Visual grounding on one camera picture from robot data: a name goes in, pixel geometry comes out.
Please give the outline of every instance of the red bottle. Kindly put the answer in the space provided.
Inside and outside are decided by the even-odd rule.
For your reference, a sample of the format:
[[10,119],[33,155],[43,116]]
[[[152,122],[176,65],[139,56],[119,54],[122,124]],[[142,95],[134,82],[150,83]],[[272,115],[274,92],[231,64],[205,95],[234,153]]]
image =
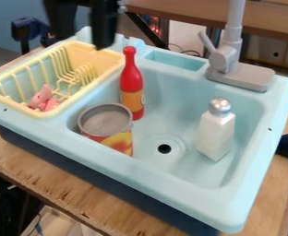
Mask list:
[[140,119],[144,114],[143,79],[134,62],[136,52],[137,50],[133,46],[124,48],[126,66],[120,76],[121,103],[133,113],[134,121]]

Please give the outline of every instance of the faucet handle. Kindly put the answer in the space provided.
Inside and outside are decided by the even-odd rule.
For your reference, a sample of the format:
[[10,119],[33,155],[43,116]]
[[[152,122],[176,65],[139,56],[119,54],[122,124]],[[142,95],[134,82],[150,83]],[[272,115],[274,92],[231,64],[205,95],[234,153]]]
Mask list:
[[208,49],[210,53],[214,53],[216,48],[214,47],[213,43],[210,41],[208,35],[204,31],[200,31],[198,36],[202,40],[204,46]]
[[226,74],[231,72],[233,69],[233,61],[237,57],[237,50],[228,45],[221,45],[216,49],[204,31],[201,31],[198,36],[210,52],[210,65],[222,73]]

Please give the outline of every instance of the drain hole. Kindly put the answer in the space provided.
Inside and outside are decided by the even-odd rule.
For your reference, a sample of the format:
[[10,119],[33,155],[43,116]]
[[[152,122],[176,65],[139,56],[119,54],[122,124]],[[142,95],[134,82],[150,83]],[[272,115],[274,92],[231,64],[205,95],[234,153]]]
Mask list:
[[158,151],[161,152],[162,154],[170,153],[171,150],[172,150],[172,147],[170,147],[170,146],[167,145],[167,144],[161,144],[161,145],[158,147]]

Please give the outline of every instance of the bottle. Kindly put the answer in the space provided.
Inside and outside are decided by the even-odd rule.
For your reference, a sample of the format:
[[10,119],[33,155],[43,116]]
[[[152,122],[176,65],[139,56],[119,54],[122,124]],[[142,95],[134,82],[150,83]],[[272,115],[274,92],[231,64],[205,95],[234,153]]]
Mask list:
[[198,126],[195,148],[215,161],[232,149],[235,115],[231,113],[231,109],[231,102],[226,98],[213,98]]
[[121,103],[133,113],[134,121],[140,119],[144,114],[143,79],[135,65],[136,52],[137,50],[133,46],[124,48],[126,66],[120,76]]

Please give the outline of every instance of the can label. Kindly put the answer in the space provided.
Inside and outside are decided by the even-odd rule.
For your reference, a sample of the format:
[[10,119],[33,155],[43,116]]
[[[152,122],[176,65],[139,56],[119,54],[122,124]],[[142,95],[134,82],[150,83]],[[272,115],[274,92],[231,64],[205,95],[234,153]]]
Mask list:
[[131,112],[138,112],[144,108],[143,89],[136,92],[125,92],[121,90],[121,103],[124,104]]
[[130,157],[133,156],[132,130],[113,136],[91,136],[84,132],[82,135]]

